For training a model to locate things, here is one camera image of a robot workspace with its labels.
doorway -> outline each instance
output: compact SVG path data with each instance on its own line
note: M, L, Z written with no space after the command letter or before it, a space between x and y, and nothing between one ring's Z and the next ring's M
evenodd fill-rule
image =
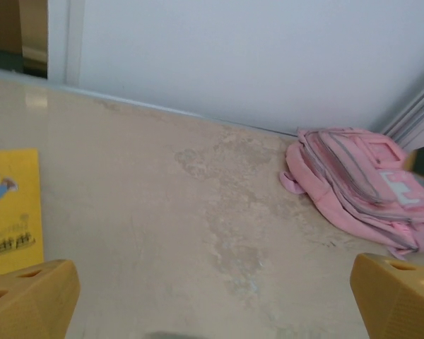
M47 78L47 0L0 0L0 69Z

white wall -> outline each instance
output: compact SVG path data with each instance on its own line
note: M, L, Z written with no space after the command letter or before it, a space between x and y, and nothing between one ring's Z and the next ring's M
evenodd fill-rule
M86 0L83 24L81 88L278 131L373 127L424 72L424 0Z

yellow plastic block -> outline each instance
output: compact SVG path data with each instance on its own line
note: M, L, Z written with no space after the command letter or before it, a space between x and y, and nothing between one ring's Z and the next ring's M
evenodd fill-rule
M424 266L359 254L351 287L371 339L424 338Z
M0 338L64 338L79 293L72 261L0 275Z

book cover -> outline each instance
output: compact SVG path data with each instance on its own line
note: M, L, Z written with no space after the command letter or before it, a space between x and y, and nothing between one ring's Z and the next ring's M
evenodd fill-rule
M0 150L0 275L44 261L37 150Z

beige floor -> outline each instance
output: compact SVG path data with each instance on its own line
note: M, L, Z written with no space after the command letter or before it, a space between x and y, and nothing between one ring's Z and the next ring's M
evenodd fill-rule
M40 150L46 259L80 274L68 338L366 338L350 269L386 251L281 187L289 142L0 81L0 148Z

